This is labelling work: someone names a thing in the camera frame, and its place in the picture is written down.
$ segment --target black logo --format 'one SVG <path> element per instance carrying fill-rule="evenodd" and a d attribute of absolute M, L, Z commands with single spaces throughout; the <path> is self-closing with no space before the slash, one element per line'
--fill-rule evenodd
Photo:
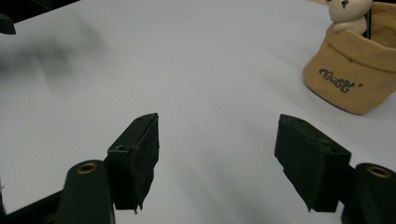
<path fill-rule="evenodd" d="M 328 71 L 325 68 L 319 70 L 319 73 L 323 76 L 324 79 L 329 80 L 334 86 L 340 89 L 340 92 L 347 93 L 349 89 L 355 86 L 354 82 L 349 80 L 338 78 L 334 76 L 332 71 Z"/>

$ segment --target white surface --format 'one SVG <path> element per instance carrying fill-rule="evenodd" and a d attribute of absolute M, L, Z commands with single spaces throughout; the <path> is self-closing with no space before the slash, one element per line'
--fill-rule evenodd
<path fill-rule="evenodd" d="M 365 116 L 309 91 L 302 70 L 328 9 L 287 0 L 83 0 L 0 35 L 0 175 L 7 211 L 103 159 L 142 115 L 160 115 L 145 207 L 117 223 L 340 223 L 308 213 L 274 157 L 281 113 L 396 170 L 396 98 Z"/>

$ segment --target white table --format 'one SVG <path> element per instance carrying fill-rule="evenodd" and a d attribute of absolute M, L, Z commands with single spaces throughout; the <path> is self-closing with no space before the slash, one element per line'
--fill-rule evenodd
<path fill-rule="evenodd" d="M 341 223 L 309 213 L 274 157 L 280 114 L 396 170 L 396 98 L 364 116 L 313 94 L 302 70 L 330 24 L 300 0 L 83 0 L 0 35 L 0 175 L 8 212 L 63 188 L 67 170 L 133 119 L 160 116 L 144 209 L 117 223 Z"/>

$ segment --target tan fabric basket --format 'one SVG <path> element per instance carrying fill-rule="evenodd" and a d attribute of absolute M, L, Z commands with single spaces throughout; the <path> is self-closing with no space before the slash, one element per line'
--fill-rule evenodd
<path fill-rule="evenodd" d="M 371 40 L 332 27 L 305 66 L 304 82 L 329 103 L 365 114 L 396 91 L 396 4 L 373 3 Z"/>

